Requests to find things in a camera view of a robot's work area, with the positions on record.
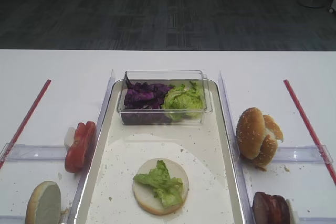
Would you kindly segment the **green lettuce pile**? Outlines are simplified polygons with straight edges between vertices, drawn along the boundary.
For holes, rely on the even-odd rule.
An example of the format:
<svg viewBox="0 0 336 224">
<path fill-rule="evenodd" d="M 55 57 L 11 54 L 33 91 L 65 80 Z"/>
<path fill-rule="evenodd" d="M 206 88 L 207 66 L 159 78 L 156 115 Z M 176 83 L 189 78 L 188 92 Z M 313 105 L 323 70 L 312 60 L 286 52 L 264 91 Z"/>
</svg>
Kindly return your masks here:
<svg viewBox="0 0 336 224">
<path fill-rule="evenodd" d="M 197 82 L 189 83 L 189 88 L 184 84 L 174 86 L 164 97 L 161 109 L 177 111 L 165 114 L 173 122 L 199 121 L 202 118 L 202 110 L 205 109 L 203 87 Z"/>
</svg>

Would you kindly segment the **right clear long divider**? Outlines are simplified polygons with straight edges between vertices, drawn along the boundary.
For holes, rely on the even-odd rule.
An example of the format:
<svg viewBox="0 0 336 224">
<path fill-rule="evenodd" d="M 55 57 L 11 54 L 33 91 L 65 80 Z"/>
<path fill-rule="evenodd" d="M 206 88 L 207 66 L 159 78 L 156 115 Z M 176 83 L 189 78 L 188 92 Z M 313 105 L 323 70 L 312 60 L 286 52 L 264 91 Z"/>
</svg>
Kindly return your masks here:
<svg viewBox="0 0 336 224">
<path fill-rule="evenodd" d="M 245 183 L 245 176 L 240 159 L 240 152 L 236 141 L 235 127 L 230 111 L 230 104 L 227 96 L 227 89 L 222 73 L 218 75 L 218 86 L 220 92 L 220 99 L 222 101 L 222 110 L 224 114 L 225 127 L 228 137 L 228 146 L 231 155 L 231 163 L 235 176 L 235 186 L 237 189 L 239 211 L 243 223 L 255 223 L 253 210 L 250 205 L 248 188 Z"/>
</svg>

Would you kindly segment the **brown meat patties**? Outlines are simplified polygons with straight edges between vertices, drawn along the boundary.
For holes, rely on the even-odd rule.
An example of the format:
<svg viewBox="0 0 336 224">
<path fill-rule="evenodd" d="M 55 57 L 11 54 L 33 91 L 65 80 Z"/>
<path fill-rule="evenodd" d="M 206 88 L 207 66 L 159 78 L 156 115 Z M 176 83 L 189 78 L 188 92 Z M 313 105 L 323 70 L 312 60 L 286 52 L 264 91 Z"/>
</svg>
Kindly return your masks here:
<svg viewBox="0 0 336 224">
<path fill-rule="evenodd" d="M 282 196 L 256 192 L 253 198 L 256 224 L 290 224 L 290 211 Z"/>
</svg>

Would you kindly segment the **red tomato slices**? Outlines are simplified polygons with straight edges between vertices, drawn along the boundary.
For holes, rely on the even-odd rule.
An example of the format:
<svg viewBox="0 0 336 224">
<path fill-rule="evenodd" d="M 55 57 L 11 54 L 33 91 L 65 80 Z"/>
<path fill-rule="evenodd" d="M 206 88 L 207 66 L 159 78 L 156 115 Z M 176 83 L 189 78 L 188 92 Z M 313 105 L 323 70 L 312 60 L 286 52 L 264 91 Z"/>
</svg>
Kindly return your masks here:
<svg viewBox="0 0 336 224">
<path fill-rule="evenodd" d="M 74 142 L 65 157 L 65 170 L 67 172 L 78 173 L 84 168 L 88 151 L 95 135 L 95 122 L 87 121 L 86 124 L 82 122 L 78 123 L 74 134 Z"/>
</svg>

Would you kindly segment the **white patty holder block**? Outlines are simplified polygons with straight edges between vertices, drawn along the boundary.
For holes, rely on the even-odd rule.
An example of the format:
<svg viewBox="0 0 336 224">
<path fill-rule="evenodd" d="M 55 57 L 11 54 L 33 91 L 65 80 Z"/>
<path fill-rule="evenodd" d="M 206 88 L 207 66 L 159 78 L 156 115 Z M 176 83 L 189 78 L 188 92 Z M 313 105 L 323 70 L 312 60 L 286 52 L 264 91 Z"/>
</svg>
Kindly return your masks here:
<svg viewBox="0 0 336 224">
<path fill-rule="evenodd" d="M 291 201 L 289 199 L 286 199 L 286 203 L 287 203 L 288 208 L 289 208 L 290 224 L 299 224 L 300 219 L 299 219 L 298 213 L 293 210 Z"/>
</svg>

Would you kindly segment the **sesame bun top rear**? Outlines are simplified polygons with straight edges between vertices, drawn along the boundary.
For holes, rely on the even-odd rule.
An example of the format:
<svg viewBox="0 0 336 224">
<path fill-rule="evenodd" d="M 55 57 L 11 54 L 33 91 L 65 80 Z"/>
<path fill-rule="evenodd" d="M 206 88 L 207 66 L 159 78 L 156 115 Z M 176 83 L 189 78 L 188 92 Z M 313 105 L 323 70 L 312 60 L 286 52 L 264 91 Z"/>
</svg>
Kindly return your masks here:
<svg viewBox="0 0 336 224">
<path fill-rule="evenodd" d="M 275 120 L 270 115 L 263 115 L 265 121 L 265 127 L 270 130 L 277 140 L 283 142 L 283 133 L 279 125 L 275 122 Z"/>
</svg>

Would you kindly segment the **sesame bun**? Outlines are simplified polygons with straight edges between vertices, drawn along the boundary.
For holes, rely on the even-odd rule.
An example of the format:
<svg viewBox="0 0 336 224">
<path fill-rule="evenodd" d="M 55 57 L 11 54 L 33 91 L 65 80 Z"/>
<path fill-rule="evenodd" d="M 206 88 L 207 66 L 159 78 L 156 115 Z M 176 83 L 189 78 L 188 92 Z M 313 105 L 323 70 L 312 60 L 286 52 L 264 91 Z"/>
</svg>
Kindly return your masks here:
<svg viewBox="0 0 336 224">
<path fill-rule="evenodd" d="M 238 120 L 236 138 L 240 154 L 259 169 L 266 170 L 279 140 L 265 127 L 263 115 L 256 107 L 246 109 Z"/>
<path fill-rule="evenodd" d="M 270 115 L 263 115 L 265 121 L 265 127 L 270 130 L 277 140 L 283 142 L 283 133 L 279 125 L 275 122 L 275 120 Z"/>
</svg>

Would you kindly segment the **right red tape strip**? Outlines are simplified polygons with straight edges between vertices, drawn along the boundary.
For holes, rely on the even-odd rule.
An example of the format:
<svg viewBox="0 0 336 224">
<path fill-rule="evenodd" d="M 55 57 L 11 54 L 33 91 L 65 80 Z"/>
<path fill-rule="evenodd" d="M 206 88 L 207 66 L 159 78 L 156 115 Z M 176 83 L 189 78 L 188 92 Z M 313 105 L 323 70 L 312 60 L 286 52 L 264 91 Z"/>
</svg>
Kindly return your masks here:
<svg viewBox="0 0 336 224">
<path fill-rule="evenodd" d="M 299 114 L 300 114 L 300 116 L 301 116 L 301 118 L 302 118 L 302 120 L 303 120 L 311 138 L 312 138 L 312 140 L 313 140 L 313 142 L 317 146 L 333 182 L 335 183 L 335 170 L 333 168 L 332 162 L 328 161 L 327 149 L 323 147 L 323 145 L 321 144 L 318 136 L 316 135 L 315 130 L 313 129 L 313 127 L 312 127 L 312 125 L 311 125 L 303 107 L 301 106 L 301 104 L 300 104 L 300 102 L 299 102 L 299 100 L 298 100 L 298 98 L 297 98 L 297 96 L 296 96 L 296 94 L 295 94 L 295 92 L 294 92 L 294 90 L 291 86 L 291 84 L 289 83 L 289 81 L 287 79 L 284 80 L 284 84 L 285 84 L 285 86 L 286 86 L 286 88 L 287 88 L 287 90 L 288 90 L 288 92 L 289 92 L 289 94 L 290 94 L 290 96 L 291 96 L 291 98 L 292 98 L 292 100 L 293 100 L 293 102 L 294 102 L 294 104 L 295 104 L 295 106 L 296 106 L 296 108 L 297 108 L 297 110 L 298 110 L 298 112 L 299 112 Z"/>
</svg>

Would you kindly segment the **clear long divider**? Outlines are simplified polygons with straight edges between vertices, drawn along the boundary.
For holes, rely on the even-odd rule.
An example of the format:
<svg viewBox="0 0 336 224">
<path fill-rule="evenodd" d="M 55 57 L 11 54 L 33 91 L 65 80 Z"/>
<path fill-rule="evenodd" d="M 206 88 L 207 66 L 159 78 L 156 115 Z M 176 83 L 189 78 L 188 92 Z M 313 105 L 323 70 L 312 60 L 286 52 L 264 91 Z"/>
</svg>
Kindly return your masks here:
<svg viewBox="0 0 336 224">
<path fill-rule="evenodd" d="M 236 141 L 235 127 L 230 111 L 230 104 L 227 96 L 227 89 L 222 73 L 218 75 L 218 86 L 220 92 L 220 99 L 222 101 L 222 110 L 224 114 L 225 127 L 228 137 L 228 146 L 231 155 L 231 163 L 235 176 L 235 186 L 237 189 L 239 211 L 243 223 L 255 223 L 253 210 L 250 205 L 248 188 L 245 183 L 245 176 L 240 159 L 240 152 Z"/>
<path fill-rule="evenodd" d="M 104 118 L 108 111 L 114 83 L 115 74 L 114 72 L 112 72 L 108 81 L 106 93 L 104 95 L 100 113 L 97 119 L 96 133 L 89 148 L 86 166 L 81 173 L 78 187 L 66 223 L 86 223 L 89 208 L 91 205 L 92 194 L 94 191 L 95 179 L 97 178 L 99 170 L 99 164 L 97 163 L 97 161 L 101 158 L 100 154 L 96 154 L 98 149 L 97 146 L 104 124 Z"/>
</svg>

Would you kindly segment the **white tomato holder block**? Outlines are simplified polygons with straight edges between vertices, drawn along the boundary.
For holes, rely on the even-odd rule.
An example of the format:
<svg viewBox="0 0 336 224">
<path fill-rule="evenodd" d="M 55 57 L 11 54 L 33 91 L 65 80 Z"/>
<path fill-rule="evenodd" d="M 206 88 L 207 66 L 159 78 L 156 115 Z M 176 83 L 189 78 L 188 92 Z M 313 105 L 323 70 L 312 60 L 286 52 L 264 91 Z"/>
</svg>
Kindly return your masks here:
<svg viewBox="0 0 336 224">
<path fill-rule="evenodd" d="M 64 139 L 64 146 L 68 150 L 72 144 L 74 143 L 74 135 L 75 135 L 76 129 L 74 127 L 70 127 L 66 133 L 65 139 Z"/>
</svg>

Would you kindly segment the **left red tape strip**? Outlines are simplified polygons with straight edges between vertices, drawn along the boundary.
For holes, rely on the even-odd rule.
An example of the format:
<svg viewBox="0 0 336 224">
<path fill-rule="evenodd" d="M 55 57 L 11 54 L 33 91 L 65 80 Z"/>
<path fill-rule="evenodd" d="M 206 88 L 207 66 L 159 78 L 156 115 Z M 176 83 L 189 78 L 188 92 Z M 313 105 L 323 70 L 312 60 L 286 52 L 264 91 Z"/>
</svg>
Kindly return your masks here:
<svg viewBox="0 0 336 224">
<path fill-rule="evenodd" d="M 29 119 L 32 116 L 33 112 L 37 108 L 40 100 L 42 99 L 42 97 L 44 96 L 45 92 L 47 91 L 50 83 L 51 83 L 51 80 L 47 79 L 46 82 L 45 82 L 45 84 L 43 85 L 42 89 L 40 90 L 39 94 L 37 95 L 36 99 L 34 100 L 33 104 L 31 105 L 31 107 L 29 108 L 28 112 L 26 113 L 26 115 L 25 115 L 24 119 L 22 120 L 21 124 L 19 125 L 18 129 L 16 130 L 16 132 L 15 132 L 14 136 L 12 137 L 11 141 L 5 147 L 5 152 L 1 156 L 1 165 L 0 165 L 0 168 L 3 167 L 3 165 L 5 163 L 5 158 L 10 153 L 10 151 L 12 150 L 12 148 L 14 147 L 14 145 L 16 144 L 16 142 L 17 142 L 18 138 L 20 137 L 23 129 L 25 128 L 27 122 L 29 121 Z"/>
</svg>

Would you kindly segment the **red tape strip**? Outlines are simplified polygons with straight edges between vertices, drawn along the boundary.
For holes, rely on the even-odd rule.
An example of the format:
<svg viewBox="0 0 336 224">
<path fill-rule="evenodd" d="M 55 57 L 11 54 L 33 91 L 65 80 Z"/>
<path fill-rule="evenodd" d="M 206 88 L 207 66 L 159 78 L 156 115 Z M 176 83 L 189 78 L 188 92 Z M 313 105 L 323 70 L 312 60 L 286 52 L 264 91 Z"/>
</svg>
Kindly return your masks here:
<svg viewBox="0 0 336 224">
<path fill-rule="evenodd" d="M 29 108 L 28 112 L 26 113 L 26 115 L 25 115 L 24 119 L 22 120 L 21 124 L 19 125 L 18 129 L 16 130 L 16 132 L 15 132 L 14 136 L 12 137 L 11 141 L 5 147 L 5 152 L 1 156 L 1 165 L 0 165 L 0 168 L 3 167 L 3 165 L 5 163 L 5 158 L 10 153 L 10 151 L 12 150 L 12 148 L 14 147 L 14 145 L 16 144 L 16 142 L 17 142 L 18 138 L 20 137 L 23 129 L 25 128 L 27 122 L 29 121 L 29 119 L 32 116 L 33 112 L 37 108 L 40 100 L 42 99 L 42 97 L 44 96 L 45 92 L 47 91 L 50 83 L 51 83 L 51 80 L 47 79 L 46 82 L 45 82 L 45 84 L 43 85 L 42 89 L 40 90 L 39 94 L 37 95 L 36 99 L 34 100 L 33 104 L 31 105 L 31 107 Z"/>
<path fill-rule="evenodd" d="M 292 98 L 292 100 L 293 100 L 293 102 L 294 102 L 294 104 L 295 104 L 295 106 L 296 106 L 296 108 L 297 108 L 297 110 L 298 110 L 298 112 L 299 112 L 299 114 L 300 114 L 300 116 L 301 116 L 301 118 L 302 118 L 302 120 L 303 120 L 311 138 L 312 138 L 312 140 L 313 140 L 313 142 L 317 146 L 333 182 L 335 183 L 335 170 L 333 168 L 332 162 L 328 161 L 327 149 L 323 147 L 323 145 L 321 144 L 318 136 L 316 135 L 315 130 L 313 129 L 313 127 L 312 127 L 312 125 L 311 125 L 303 107 L 301 106 L 301 104 L 300 104 L 300 102 L 299 102 L 299 100 L 298 100 L 298 98 L 297 98 L 297 96 L 296 96 L 296 94 L 295 94 L 295 92 L 294 92 L 294 90 L 291 86 L 291 84 L 289 83 L 289 81 L 287 79 L 284 80 L 284 84 L 285 84 L 285 86 L 286 86 L 286 88 L 287 88 L 287 90 L 288 90 L 288 92 L 289 92 L 289 94 L 290 94 L 290 96 L 291 96 L 291 98 Z"/>
</svg>

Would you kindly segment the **clear plastic salad container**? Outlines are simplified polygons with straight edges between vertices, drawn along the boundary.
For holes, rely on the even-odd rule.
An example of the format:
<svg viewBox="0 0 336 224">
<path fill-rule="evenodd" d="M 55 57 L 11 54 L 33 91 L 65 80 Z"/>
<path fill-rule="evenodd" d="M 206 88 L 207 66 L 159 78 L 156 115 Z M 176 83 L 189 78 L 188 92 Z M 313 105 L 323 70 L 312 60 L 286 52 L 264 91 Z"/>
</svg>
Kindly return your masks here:
<svg viewBox="0 0 336 224">
<path fill-rule="evenodd" d="M 200 124 L 212 111 L 200 70 L 126 71 L 117 112 L 125 125 Z"/>
</svg>

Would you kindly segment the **shredded purple cabbage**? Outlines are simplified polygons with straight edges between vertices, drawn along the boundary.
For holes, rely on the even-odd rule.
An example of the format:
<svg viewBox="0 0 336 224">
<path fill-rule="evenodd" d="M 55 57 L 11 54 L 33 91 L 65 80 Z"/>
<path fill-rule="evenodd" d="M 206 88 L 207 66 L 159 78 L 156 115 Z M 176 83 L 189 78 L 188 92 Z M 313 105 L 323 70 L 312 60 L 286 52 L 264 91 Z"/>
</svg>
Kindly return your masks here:
<svg viewBox="0 0 336 224">
<path fill-rule="evenodd" d="M 125 76 L 127 92 L 124 98 L 125 110 L 160 110 L 165 95 L 173 87 L 161 83 L 148 84 L 135 83 L 132 84 L 127 76 Z M 169 124 L 172 122 L 164 113 L 122 113 L 121 118 L 126 125 L 136 124 Z"/>
</svg>

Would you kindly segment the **green lettuce leaf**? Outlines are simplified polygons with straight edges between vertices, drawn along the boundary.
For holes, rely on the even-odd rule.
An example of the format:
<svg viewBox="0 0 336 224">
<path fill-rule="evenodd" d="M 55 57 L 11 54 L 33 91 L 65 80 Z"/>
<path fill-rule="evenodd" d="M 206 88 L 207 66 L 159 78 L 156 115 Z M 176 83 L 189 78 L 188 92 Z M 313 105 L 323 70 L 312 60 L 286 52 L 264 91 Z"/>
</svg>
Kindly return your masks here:
<svg viewBox="0 0 336 224">
<path fill-rule="evenodd" d="M 136 174 L 135 182 L 152 187 L 154 197 L 159 198 L 164 208 L 182 203 L 183 182 L 181 178 L 170 177 L 163 160 L 156 162 L 156 168 L 147 174 Z"/>
</svg>

